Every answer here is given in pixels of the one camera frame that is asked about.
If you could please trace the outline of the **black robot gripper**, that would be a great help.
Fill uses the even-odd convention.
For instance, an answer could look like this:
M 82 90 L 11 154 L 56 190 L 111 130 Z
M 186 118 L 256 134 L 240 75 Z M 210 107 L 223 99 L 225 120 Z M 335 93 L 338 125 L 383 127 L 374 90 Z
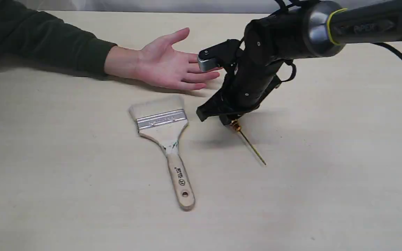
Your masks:
M 231 124 L 256 110 L 271 91 L 282 84 L 277 76 L 283 64 L 292 67 L 291 81 L 297 68 L 295 59 L 312 55 L 308 46 L 306 17 L 265 17 L 251 20 L 245 27 L 241 54 L 235 66 L 226 71 L 220 89 L 196 114 L 200 121 L 218 116 L 222 124 Z

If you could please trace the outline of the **green sleeved forearm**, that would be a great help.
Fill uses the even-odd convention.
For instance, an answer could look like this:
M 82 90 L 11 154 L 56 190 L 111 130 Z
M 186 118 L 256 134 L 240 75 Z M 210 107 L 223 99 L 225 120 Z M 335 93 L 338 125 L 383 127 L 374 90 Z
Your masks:
M 139 53 L 46 12 L 0 0 L 0 54 L 93 76 L 136 78 Z

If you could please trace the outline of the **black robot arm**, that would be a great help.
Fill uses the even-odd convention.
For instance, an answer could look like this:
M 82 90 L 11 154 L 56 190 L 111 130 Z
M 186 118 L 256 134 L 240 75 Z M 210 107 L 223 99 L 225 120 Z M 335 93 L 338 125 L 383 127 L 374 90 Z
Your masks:
M 292 0 L 269 16 L 253 19 L 240 40 L 228 39 L 198 54 L 202 72 L 217 67 L 226 71 L 221 88 L 198 106 L 200 121 L 218 116 L 223 125 L 237 122 L 256 110 L 282 83 L 278 70 L 295 59 L 327 58 L 348 44 L 375 44 L 402 60 L 389 42 L 402 41 L 402 0 L 389 0 L 346 9 L 331 0 Z

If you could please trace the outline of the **open bare hand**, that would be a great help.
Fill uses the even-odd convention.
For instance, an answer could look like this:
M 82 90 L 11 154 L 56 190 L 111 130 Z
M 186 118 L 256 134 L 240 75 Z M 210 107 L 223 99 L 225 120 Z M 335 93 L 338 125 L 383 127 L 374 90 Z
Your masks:
M 172 90 L 201 90 L 220 77 L 219 69 L 203 72 L 197 54 L 178 51 L 174 44 L 190 34 L 188 27 L 156 38 L 139 50 L 132 78 L 154 87 Z

